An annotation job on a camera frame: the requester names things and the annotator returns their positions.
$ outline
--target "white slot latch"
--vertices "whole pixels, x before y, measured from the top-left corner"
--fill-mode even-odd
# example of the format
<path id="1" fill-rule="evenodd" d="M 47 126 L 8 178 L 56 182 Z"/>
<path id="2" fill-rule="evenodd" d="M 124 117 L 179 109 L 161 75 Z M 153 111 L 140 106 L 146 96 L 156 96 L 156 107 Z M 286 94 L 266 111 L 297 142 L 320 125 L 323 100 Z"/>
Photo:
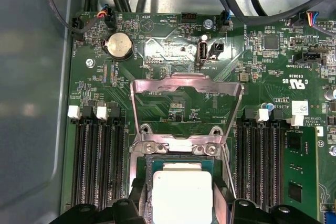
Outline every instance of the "white slot latch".
<path id="1" fill-rule="evenodd" d="M 80 119 L 81 113 L 80 113 L 79 106 L 77 106 L 77 105 L 69 105 L 68 117 L 70 117 L 72 119 Z"/>
<path id="2" fill-rule="evenodd" d="M 286 119 L 286 122 L 292 126 L 303 126 L 304 115 L 293 115 L 292 118 Z"/>
<path id="3" fill-rule="evenodd" d="M 259 109 L 257 111 L 257 115 L 255 117 L 257 123 L 262 123 L 265 121 L 268 121 L 269 115 L 268 115 L 268 109 Z"/>
<path id="4" fill-rule="evenodd" d="M 100 120 L 107 120 L 107 108 L 98 106 L 96 116 Z"/>

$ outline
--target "green circuit board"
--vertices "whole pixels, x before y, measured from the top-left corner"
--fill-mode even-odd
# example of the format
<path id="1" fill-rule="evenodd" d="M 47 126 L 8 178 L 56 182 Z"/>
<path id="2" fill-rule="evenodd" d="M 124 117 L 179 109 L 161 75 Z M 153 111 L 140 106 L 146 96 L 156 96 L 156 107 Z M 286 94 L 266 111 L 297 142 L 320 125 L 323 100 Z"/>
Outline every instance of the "green circuit board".
<path id="1" fill-rule="evenodd" d="M 81 13 L 79 17 L 87 23 L 94 15 Z M 333 113 L 324 97 L 326 89 L 335 87 L 335 40 L 310 28 L 291 27 L 287 20 L 270 26 L 247 27 L 232 17 L 229 29 L 219 33 L 219 15 L 196 15 L 193 19 L 182 23 L 181 14 L 116 13 L 115 31 L 100 20 L 85 33 L 83 40 L 73 42 L 69 105 L 81 109 L 91 106 L 95 111 L 103 104 L 109 113 L 120 108 L 119 125 L 123 131 L 118 136 L 122 152 L 118 154 L 120 166 L 116 168 L 120 180 L 117 196 L 127 197 L 129 193 L 128 150 L 136 134 L 130 83 L 134 79 L 162 79 L 172 72 L 199 72 L 213 81 L 244 85 L 238 118 L 244 109 L 257 111 L 263 103 L 281 109 L 284 119 L 292 114 L 304 115 L 303 127 L 288 126 L 284 132 L 286 141 L 290 134 L 299 134 L 300 141 L 294 149 L 284 142 L 279 160 L 283 165 L 281 202 L 322 220 L 325 211 L 334 211 L 336 199 L 336 157 L 329 154 L 330 147 L 336 145 L 336 126 L 327 123 L 327 116 Z M 212 29 L 204 28 L 206 19 L 213 21 Z M 317 23 L 334 26 L 328 20 Z M 126 33 L 133 41 L 133 55 L 128 60 L 114 61 L 102 50 L 101 41 L 116 31 Z M 208 51 L 215 42 L 222 43 L 224 51 L 198 65 L 197 43 L 204 34 L 208 36 Z M 318 52 L 323 61 L 293 62 L 293 56 L 302 52 Z M 86 66 L 89 58 L 95 62 L 92 68 Z M 141 124 L 150 124 L 154 133 L 175 137 L 208 134 L 213 126 L 226 122 L 232 104 L 225 96 L 197 93 L 187 87 L 173 93 L 147 92 L 137 95 L 136 102 Z M 69 120 L 62 211 L 71 205 L 73 197 L 77 130 L 76 124 Z M 227 140 L 234 180 L 236 134 L 234 126 Z M 91 200 L 97 203 L 98 198 L 92 196 Z"/>

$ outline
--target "black ram slot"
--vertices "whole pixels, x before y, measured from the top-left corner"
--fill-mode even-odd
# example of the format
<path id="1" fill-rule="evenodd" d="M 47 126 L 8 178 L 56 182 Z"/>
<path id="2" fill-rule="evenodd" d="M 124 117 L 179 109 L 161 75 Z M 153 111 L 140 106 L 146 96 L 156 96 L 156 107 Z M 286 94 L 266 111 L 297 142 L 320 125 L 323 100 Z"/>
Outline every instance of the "black ram slot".
<path id="1" fill-rule="evenodd" d="M 73 176 L 71 206 L 74 207 L 81 203 L 82 178 L 83 178 L 83 159 L 84 159 L 84 135 L 85 127 L 81 123 L 76 124 L 75 152 L 73 159 Z"/>
<path id="2" fill-rule="evenodd" d="M 269 190 L 268 190 L 268 177 L 269 177 L 269 163 L 270 163 L 270 156 L 269 156 L 269 128 L 267 128 L 265 125 L 263 125 L 262 128 L 262 204 L 261 208 L 263 210 L 266 210 L 268 207 L 268 195 L 269 195 Z"/>
<path id="3" fill-rule="evenodd" d="M 123 173 L 123 157 L 124 157 L 124 134 L 123 127 L 115 126 L 113 130 L 113 155 L 112 155 L 112 198 L 119 199 L 122 196 L 122 173 Z"/>
<path id="4" fill-rule="evenodd" d="M 255 127 L 251 128 L 251 141 L 250 141 L 250 200 L 255 199 L 256 197 L 256 178 L 257 178 L 257 170 L 256 170 L 256 162 L 258 159 L 257 150 L 256 150 L 256 131 Z"/>
<path id="5" fill-rule="evenodd" d="M 98 208 L 105 209 L 108 203 L 109 190 L 109 170 L 111 160 L 111 126 L 99 126 L 99 192 L 98 192 Z"/>
<path id="6" fill-rule="evenodd" d="M 237 129 L 236 138 L 236 195 L 238 198 L 242 198 L 243 188 L 243 133 L 244 128 L 239 126 Z"/>
<path id="7" fill-rule="evenodd" d="M 86 129 L 85 129 L 85 159 L 84 159 L 84 188 L 83 188 L 83 198 L 84 202 L 87 204 L 91 204 L 89 201 L 90 189 L 91 189 L 91 176 L 92 176 L 92 140 L 93 140 L 93 124 L 92 121 L 87 121 Z"/>
<path id="8" fill-rule="evenodd" d="M 244 167 L 243 167 L 243 178 L 246 183 L 246 186 L 244 187 L 244 193 L 243 193 L 243 198 L 249 199 L 250 200 L 250 140 L 251 140 L 251 128 L 246 127 L 244 128 Z"/>
<path id="9" fill-rule="evenodd" d="M 264 154 L 264 150 L 262 148 L 262 139 L 263 139 L 263 131 L 262 129 L 256 129 L 256 142 L 255 142 L 255 151 L 256 151 L 256 159 L 255 159 L 255 171 L 256 171 L 256 179 L 255 179 L 255 199 L 256 204 L 261 206 L 263 201 L 263 181 L 262 181 L 262 171 L 263 171 L 263 159 L 262 156 Z"/>
<path id="10" fill-rule="evenodd" d="M 98 165 L 98 125 L 92 126 L 92 142 L 91 142 L 91 163 L 90 165 L 90 185 L 88 187 L 88 202 L 95 204 L 97 192 L 97 165 Z"/>
<path id="11" fill-rule="evenodd" d="M 237 197 L 252 200 L 265 211 L 283 202 L 281 191 L 285 132 L 280 122 L 237 120 Z"/>

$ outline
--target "motherboard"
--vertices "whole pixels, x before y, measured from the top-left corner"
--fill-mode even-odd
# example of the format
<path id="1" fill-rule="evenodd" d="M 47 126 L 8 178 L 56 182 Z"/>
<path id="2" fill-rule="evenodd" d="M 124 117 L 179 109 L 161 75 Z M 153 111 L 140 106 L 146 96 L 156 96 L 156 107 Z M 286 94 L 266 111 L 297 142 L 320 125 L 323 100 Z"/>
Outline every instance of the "motherboard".
<path id="1" fill-rule="evenodd" d="M 80 13 L 74 22 L 95 15 Z M 265 211 L 291 205 L 323 221 L 336 199 L 335 47 L 334 38 L 290 20 L 258 27 L 225 13 L 98 20 L 72 46 L 61 211 L 82 202 L 103 209 L 130 193 L 133 102 L 144 131 L 179 139 L 225 129 L 232 97 L 193 87 L 131 89 L 134 80 L 198 73 L 244 87 L 226 139 L 236 197 Z"/>

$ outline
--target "screw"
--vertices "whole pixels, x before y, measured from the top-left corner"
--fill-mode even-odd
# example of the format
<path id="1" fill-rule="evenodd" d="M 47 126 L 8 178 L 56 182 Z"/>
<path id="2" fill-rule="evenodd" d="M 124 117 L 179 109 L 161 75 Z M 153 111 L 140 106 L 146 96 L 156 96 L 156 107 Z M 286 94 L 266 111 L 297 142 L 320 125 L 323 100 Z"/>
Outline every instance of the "screw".
<path id="1" fill-rule="evenodd" d="M 336 145 L 332 145 L 329 149 L 329 153 L 331 156 L 336 157 Z"/>
<path id="2" fill-rule="evenodd" d="M 279 207 L 279 210 L 280 210 L 281 212 L 286 213 L 286 214 L 289 213 L 289 209 L 288 209 L 287 207 Z"/>
<path id="3" fill-rule="evenodd" d="M 241 200 L 239 202 L 239 204 L 241 204 L 243 207 L 247 207 L 248 206 L 248 202 L 247 201 L 244 201 L 244 200 Z"/>
<path id="4" fill-rule="evenodd" d="M 208 145 L 206 150 L 210 155 L 214 155 L 214 154 L 216 154 L 217 148 L 216 148 L 215 145 Z"/>
<path id="5" fill-rule="evenodd" d="M 212 29 L 212 28 L 214 27 L 214 23 L 212 22 L 211 19 L 206 19 L 206 20 L 204 20 L 204 22 L 203 22 L 203 27 L 204 27 L 205 29 Z"/>
<path id="6" fill-rule="evenodd" d="M 153 151 L 153 146 L 151 144 L 146 145 L 146 151 L 147 152 L 152 152 Z"/>
<path id="7" fill-rule="evenodd" d="M 88 67 L 88 68 L 93 68 L 95 66 L 95 61 L 93 59 L 87 59 L 85 61 L 85 65 Z"/>

